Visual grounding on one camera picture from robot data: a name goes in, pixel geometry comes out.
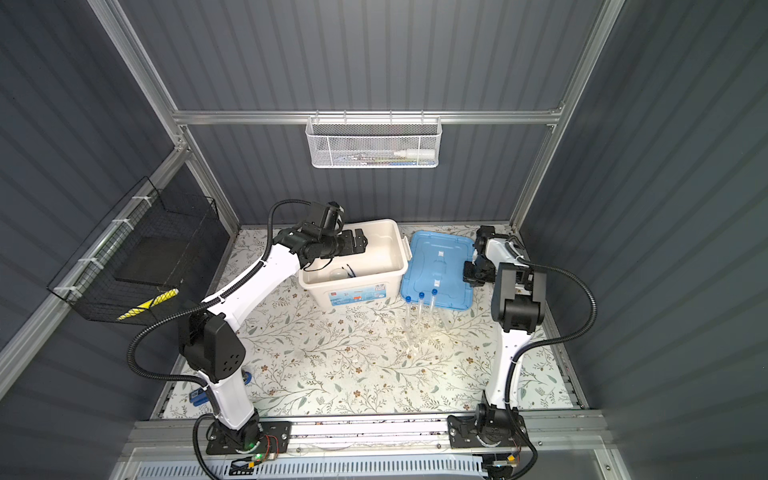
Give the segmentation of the white plastic storage box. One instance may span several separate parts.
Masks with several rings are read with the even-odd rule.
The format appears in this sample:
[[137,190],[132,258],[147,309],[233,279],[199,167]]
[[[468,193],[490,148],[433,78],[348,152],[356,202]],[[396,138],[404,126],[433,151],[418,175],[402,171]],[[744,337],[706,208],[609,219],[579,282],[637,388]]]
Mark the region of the white plastic storage box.
[[[331,261],[318,259],[298,275],[299,284],[323,311],[391,299],[400,292],[412,254],[399,225],[391,219],[382,219],[349,226],[349,229],[356,228],[362,229],[368,238],[365,253]],[[355,271],[355,278],[329,280],[334,269],[345,269],[347,264]]]

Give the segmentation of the blue plastic box lid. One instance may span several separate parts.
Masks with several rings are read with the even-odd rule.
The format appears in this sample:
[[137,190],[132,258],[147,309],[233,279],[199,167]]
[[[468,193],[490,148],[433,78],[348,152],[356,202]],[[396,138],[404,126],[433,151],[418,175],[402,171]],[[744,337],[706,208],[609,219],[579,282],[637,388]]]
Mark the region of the blue plastic box lid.
[[475,248],[467,237],[445,233],[417,231],[410,239],[412,257],[403,276],[400,296],[418,302],[425,292],[425,304],[430,303],[433,288],[438,289],[436,307],[465,311],[473,303],[473,288],[462,279],[465,261],[471,261]]

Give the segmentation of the blue capped test tube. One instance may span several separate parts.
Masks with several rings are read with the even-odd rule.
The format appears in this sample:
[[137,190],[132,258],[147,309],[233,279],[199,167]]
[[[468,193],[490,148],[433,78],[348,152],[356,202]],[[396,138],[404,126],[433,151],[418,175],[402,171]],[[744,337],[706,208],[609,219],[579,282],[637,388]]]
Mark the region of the blue capped test tube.
[[406,296],[404,325],[405,325],[405,328],[408,330],[412,328],[411,314],[412,314],[412,297]]
[[418,295],[418,307],[417,307],[417,322],[421,323],[424,319],[425,313],[425,292],[420,292]]
[[433,288],[430,294],[430,303],[429,303],[429,310],[428,310],[429,315],[432,317],[434,317],[434,314],[435,314],[437,295],[438,295],[438,289]]

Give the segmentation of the white ceramic mortar bowl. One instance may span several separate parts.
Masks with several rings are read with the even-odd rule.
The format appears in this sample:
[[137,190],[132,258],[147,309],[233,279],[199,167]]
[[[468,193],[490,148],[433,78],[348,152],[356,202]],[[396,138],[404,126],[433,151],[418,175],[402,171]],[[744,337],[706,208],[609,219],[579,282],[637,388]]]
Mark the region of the white ceramic mortar bowl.
[[330,281],[338,281],[348,278],[350,278],[350,273],[344,268],[336,268],[329,275]]

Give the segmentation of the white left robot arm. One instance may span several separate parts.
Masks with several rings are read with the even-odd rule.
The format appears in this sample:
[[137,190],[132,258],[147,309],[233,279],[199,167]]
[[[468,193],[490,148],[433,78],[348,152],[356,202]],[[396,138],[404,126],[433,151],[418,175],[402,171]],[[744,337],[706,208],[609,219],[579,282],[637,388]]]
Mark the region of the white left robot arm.
[[364,235],[344,228],[344,214],[336,202],[277,202],[268,214],[262,256],[207,297],[201,311],[180,322],[181,354],[224,427],[240,431],[257,421],[242,379],[245,347],[239,337],[251,312],[284,280],[314,261],[366,251]]

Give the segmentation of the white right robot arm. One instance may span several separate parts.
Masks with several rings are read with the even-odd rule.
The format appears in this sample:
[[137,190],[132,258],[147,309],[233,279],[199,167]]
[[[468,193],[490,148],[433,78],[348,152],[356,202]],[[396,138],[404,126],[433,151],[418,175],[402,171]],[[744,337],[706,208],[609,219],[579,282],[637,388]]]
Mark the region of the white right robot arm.
[[493,286],[490,312],[498,344],[470,431],[484,446],[514,445],[515,428],[522,425],[507,412],[520,402],[522,360],[515,356],[532,343],[543,322],[547,274],[526,265],[515,237],[493,226],[478,228],[474,247],[473,259],[464,263],[463,280],[472,287]]

